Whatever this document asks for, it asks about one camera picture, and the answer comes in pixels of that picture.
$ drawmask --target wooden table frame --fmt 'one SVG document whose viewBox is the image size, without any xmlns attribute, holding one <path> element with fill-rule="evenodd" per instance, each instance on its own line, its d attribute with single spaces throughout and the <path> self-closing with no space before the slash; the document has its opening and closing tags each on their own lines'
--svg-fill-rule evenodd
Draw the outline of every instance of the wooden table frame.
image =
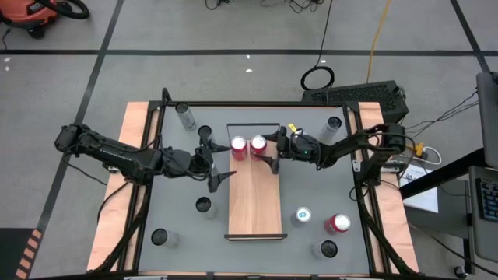
<svg viewBox="0 0 498 280">
<path fill-rule="evenodd" d="M 220 102 L 189 102 L 192 106 L 220 106 Z M 121 126 L 121 133 L 119 137 L 120 142 L 133 145 L 135 147 L 143 146 L 144 142 L 150 142 L 155 138 L 156 129 L 162 127 L 162 119 L 160 111 L 155 110 L 161 102 L 130 102 L 127 105 L 124 114 L 123 124 Z M 222 102 L 223 106 L 246 106 L 246 107 L 272 107 L 272 106 L 286 106 L 286 107 L 323 107 L 322 105 L 312 103 L 298 103 L 298 102 Z M 376 124 L 383 123 L 381 109 L 378 103 L 357 103 L 359 112 L 356 114 L 354 111 L 349 111 L 349 125 L 350 133 L 354 133 L 358 129 L 358 125 L 363 128 L 370 128 Z M 360 116 L 360 121 L 357 121 L 356 116 Z M 149 133 L 148 138 L 144 136 L 144 131 Z M 361 151 L 356 152 L 356 158 L 362 159 Z M 398 186 L 397 178 L 394 174 L 382 173 L 381 179 Z M 111 174 L 105 196 L 107 197 L 113 191 L 123 184 L 123 177 L 120 174 Z M 99 266 L 107 257 L 107 255 L 114 249 L 116 243 L 122 237 L 125 231 L 125 226 L 130 223 L 131 215 L 128 214 L 129 209 L 134 209 L 135 214 L 139 210 L 142 203 L 143 195 L 146 191 L 145 186 L 127 187 L 120 193 L 116 194 L 114 198 L 110 199 L 106 207 L 103 209 L 100 222 L 96 229 L 96 235 L 93 242 L 92 253 L 89 258 L 88 270 L 94 269 Z M 136 199 L 134 208 L 130 208 L 132 198 Z M 372 199 L 377 199 L 377 203 L 372 203 Z M 401 195 L 398 190 L 386 183 L 376 187 L 374 194 L 365 197 L 366 206 L 370 213 L 376 208 L 378 210 L 378 217 L 381 219 L 381 227 L 384 230 L 384 235 L 389 243 L 393 246 L 400 257 L 403 258 L 405 263 L 414 271 L 418 271 L 416 263 L 415 251 L 412 245 L 412 238 L 410 236 L 408 223 L 406 221 L 405 210 Z M 138 267 L 135 252 L 139 251 L 140 243 L 138 241 L 138 232 L 135 231 L 134 236 L 131 238 L 128 248 L 126 250 L 125 262 L 119 263 L 121 270 L 133 270 Z M 382 250 L 379 248 L 378 242 L 373 234 L 370 232 L 371 255 L 373 263 L 370 267 L 374 267 L 375 272 L 393 272 L 396 270 L 392 263 L 387 263 Z M 117 270 L 117 265 L 113 266 L 113 271 Z M 196 271 L 140 271 L 141 275 L 206 275 L 206 272 Z M 215 275 L 219 276 L 244 276 L 244 273 L 224 273 L 216 272 Z M 274 275 L 271 276 L 309 276 L 309 275 Z M 341 276 L 341 275 L 319 275 L 319 276 Z M 368 276 L 368 275 L 349 275 L 349 276 Z"/>
</svg>

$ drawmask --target white can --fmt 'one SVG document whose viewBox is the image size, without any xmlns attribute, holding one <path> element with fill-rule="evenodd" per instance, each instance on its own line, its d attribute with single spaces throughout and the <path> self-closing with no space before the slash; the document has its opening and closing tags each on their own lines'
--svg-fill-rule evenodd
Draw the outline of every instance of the white can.
<svg viewBox="0 0 498 280">
<path fill-rule="evenodd" d="M 195 208 L 197 211 L 202 213 L 202 216 L 206 219 L 214 219 L 216 213 L 218 212 L 216 206 L 211 202 L 211 199 L 207 197 L 199 198 L 195 202 Z"/>
<path fill-rule="evenodd" d="M 337 245 L 331 240 L 315 242 L 311 249 L 313 255 L 322 260 L 331 259 L 337 255 Z"/>
<path fill-rule="evenodd" d="M 165 246 L 166 248 L 175 248 L 178 245 L 178 234 L 165 229 L 154 230 L 151 240 L 156 246 Z"/>
<path fill-rule="evenodd" d="M 293 214 L 290 216 L 290 222 L 293 226 L 299 227 L 303 226 L 305 223 L 311 220 L 311 211 L 306 207 L 299 207 Z"/>
</svg>

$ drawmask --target concrete floor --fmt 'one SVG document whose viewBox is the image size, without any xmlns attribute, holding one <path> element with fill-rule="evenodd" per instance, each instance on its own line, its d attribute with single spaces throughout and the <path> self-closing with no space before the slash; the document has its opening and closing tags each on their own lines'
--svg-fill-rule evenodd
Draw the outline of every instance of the concrete floor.
<svg viewBox="0 0 498 280">
<path fill-rule="evenodd" d="M 102 186 L 74 170 L 67 170 L 61 184 L 54 183 L 61 154 L 52 143 L 62 125 L 79 112 L 92 129 L 116 138 L 125 104 L 157 100 L 164 86 L 175 100 L 299 100 L 300 77 L 317 57 L 286 50 L 319 49 L 328 7 L 297 15 L 287 5 L 263 8 L 257 0 L 235 0 L 215 11 L 202 0 L 85 3 L 90 19 L 60 18 L 43 40 L 13 30 L 5 39 L 9 50 L 26 51 L 0 51 L 0 156 L 9 159 L 0 163 L 0 227 L 36 228 L 49 193 L 57 198 L 31 277 L 85 272 L 103 199 Z M 498 50 L 498 2 L 458 3 L 481 50 Z M 324 49 L 369 50 L 384 4 L 335 0 Z M 0 34 L 5 29 L 0 25 Z M 470 96 L 482 71 L 469 55 L 472 46 L 450 0 L 393 0 L 377 49 L 405 51 L 376 56 L 370 81 L 393 79 L 404 86 L 407 126 L 434 119 Z M 202 50 L 218 51 L 207 55 Z M 255 50 L 279 51 L 262 55 Z M 365 82 L 368 56 L 322 59 L 335 71 L 335 86 Z M 491 70 L 498 69 L 498 58 L 485 60 Z M 319 74 L 311 78 L 312 85 L 324 83 Z M 479 110 L 435 124 L 416 141 L 438 149 L 443 164 L 449 163 L 482 146 Z M 107 179 L 93 159 L 72 163 Z M 461 252 L 461 240 L 435 235 Z M 420 271 L 454 277 L 460 260 L 424 235 L 412 231 L 412 238 Z M 498 271 L 497 264 L 481 263 Z M 492 276 L 478 271 L 478 277 Z"/>
</svg>

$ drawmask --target soda can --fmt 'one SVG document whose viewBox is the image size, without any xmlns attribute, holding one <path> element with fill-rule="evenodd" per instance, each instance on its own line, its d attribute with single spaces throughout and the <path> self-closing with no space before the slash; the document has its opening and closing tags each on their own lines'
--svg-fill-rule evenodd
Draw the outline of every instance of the soda can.
<svg viewBox="0 0 498 280">
<path fill-rule="evenodd" d="M 339 131 L 342 126 L 342 121 L 338 117 L 330 117 L 325 123 L 324 127 L 320 131 L 320 135 L 318 136 L 318 141 L 326 144 L 332 145 L 334 144 L 334 136 Z"/>
<path fill-rule="evenodd" d="M 254 155 L 264 156 L 266 151 L 266 139 L 261 135 L 256 135 L 251 139 L 251 158 L 260 160 Z"/>
<path fill-rule="evenodd" d="M 290 222 L 293 226 L 299 227 L 303 226 L 305 223 L 311 220 L 311 211 L 306 207 L 299 207 L 297 211 L 295 211 L 290 216 Z"/>
<path fill-rule="evenodd" d="M 151 240 L 156 246 L 175 248 L 178 245 L 178 234 L 165 229 L 154 230 Z"/>
<path fill-rule="evenodd" d="M 199 198 L 195 202 L 195 208 L 202 213 L 205 219 L 214 219 L 216 217 L 216 206 L 207 197 Z"/>
<path fill-rule="evenodd" d="M 247 158 L 247 142 L 242 136 L 235 136 L 230 141 L 232 156 L 235 160 L 244 160 Z"/>
<path fill-rule="evenodd" d="M 324 228 L 330 234 L 345 233 L 351 226 L 349 217 L 344 214 L 335 214 L 325 220 Z"/>
<path fill-rule="evenodd" d="M 311 248 L 313 255 L 322 260 L 335 257 L 338 251 L 337 245 L 331 240 L 315 242 Z"/>
<path fill-rule="evenodd" d="M 194 115 L 190 111 L 190 107 L 186 103 L 178 103 L 175 108 L 181 124 L 186 131 L 193 131 L 195 129 Z"/>
</svg>

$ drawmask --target gray cup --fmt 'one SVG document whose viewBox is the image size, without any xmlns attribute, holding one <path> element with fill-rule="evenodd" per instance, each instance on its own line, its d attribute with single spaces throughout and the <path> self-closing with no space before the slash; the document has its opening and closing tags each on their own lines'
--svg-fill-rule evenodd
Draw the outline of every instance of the gray cup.
<svg viewBox="0 0 498 280">
<path fill-rule="evenodd" d="M 337 245 L 330 240 L 315 242 L 312 246 L 313 255 L 321 260 L 331 259 L 337 255 Z"/>
<path fill-rule="evenodd" d="M 216 217 L 216 206 L 207 197 L 199 198 L 195 202 L 195 208 L 202 213 L 205 219 L 214 219 Z"/>
<path fill-rule="evenodd" d="M 178 234 L 165 229 L 154 230 L 151 240 L 156 246 L 165 246 L 166 248 L 175 248 L 178 245 Z"/>
</svg>

